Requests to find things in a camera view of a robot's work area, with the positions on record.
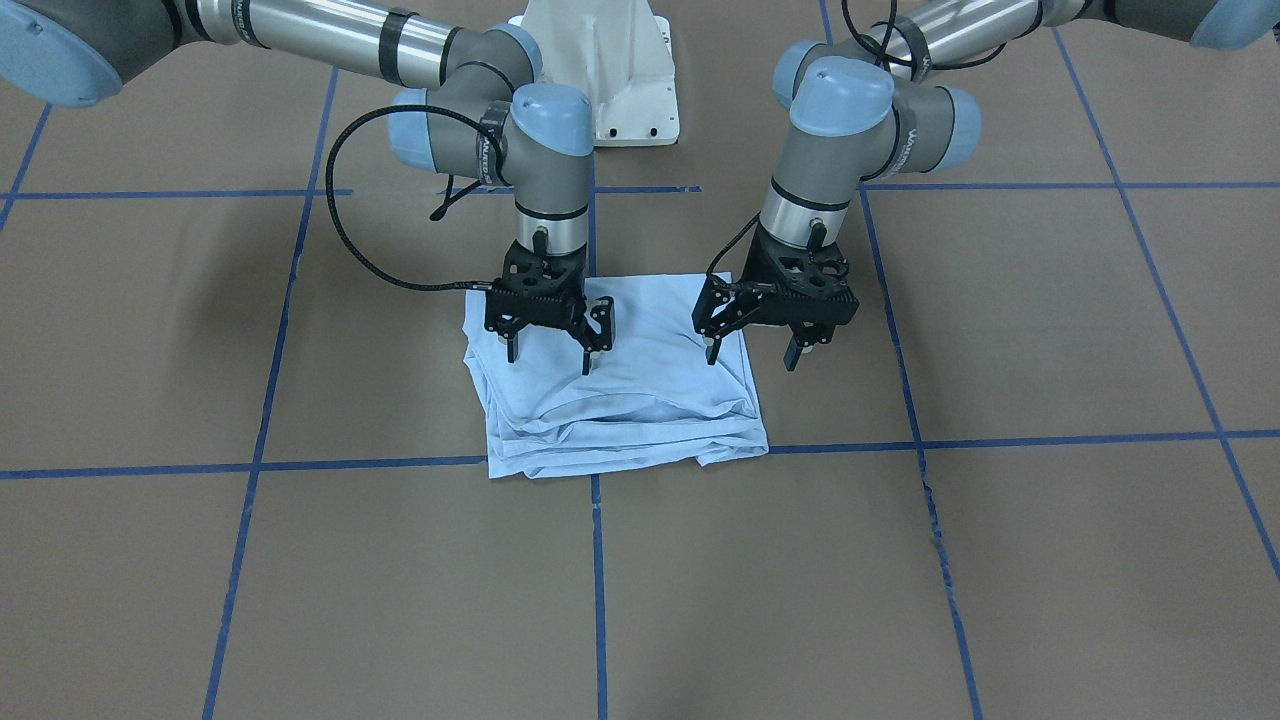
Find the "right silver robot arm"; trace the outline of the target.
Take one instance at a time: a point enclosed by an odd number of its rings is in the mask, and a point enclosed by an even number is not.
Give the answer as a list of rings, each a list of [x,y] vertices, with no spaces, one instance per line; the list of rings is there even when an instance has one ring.
[[[529,325],[572,337],[584,373],[613,347],[613,301],[584,288],[593,110],[580,90],[541,81],[527,31],[477,32],[367,1],[5,1],[1,26],[3,78],[63,108],[115,96],[197,42],[285,53],[394,85],[394,102],[351,122],[325,161],[326,205],[347,250],[356,245],[337,208],[338,154],[381,118],[403,164],[465,178],[468,192],[512,188],[516,236],[500,275],[452,283],[483,292],[483,325],[509,363]]]

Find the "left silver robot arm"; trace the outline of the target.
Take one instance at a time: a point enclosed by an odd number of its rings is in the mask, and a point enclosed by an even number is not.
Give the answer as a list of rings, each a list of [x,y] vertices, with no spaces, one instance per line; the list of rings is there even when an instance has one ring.
[[[1015,38],[1071,20],[1105,20],[1194,47],[1235,51],[1277,23],[1275,1],[928,1],[892,10],[841,44],[800,42],[778,60],[772,88],[788,133],[760,211],[744,227],[742,275],[707,272],[692,328],[707,361],[748,325],[791,329],[787,369],[850,323],[858,300],[837,238],[861,182],[963,164],[982,114],[931,76],[988,61]]]

